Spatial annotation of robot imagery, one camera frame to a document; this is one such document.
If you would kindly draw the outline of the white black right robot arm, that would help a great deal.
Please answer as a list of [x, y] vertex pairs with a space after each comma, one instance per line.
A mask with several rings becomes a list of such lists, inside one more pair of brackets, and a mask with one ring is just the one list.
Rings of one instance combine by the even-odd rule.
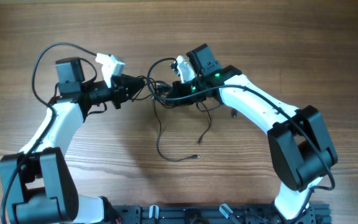
[[180, 81], [173, 83], [165, 102], [191, 105], [213, 97], [267, 135], [273, 169], [282, 182], [273, 207], [282, 219], [299, 220], [315, 190], [335, 188], [331, 168], [338, 162], [337, 152], [314, 106], [299, 109], [272, 97], [238, 68], [222, 67], [207, 44], [179, 55], [171, 68]]

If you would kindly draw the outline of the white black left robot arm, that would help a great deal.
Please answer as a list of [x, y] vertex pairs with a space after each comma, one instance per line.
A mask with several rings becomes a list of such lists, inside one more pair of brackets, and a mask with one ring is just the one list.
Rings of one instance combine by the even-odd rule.
[[105, 197], [79, 195], [65, 161], [76, 131], [93, 114], [92, 106], [110, 101], [116, 109], [140, 91], [140, 77], [123, 74], [125, 64], [113, 55], [97, 54], [103, 79], [86, 80], [83, 58], [57, 60], [58, 96], [32, 139], [16, 154], [3, 156], [0, 175], [3, 223], [121, 223]]

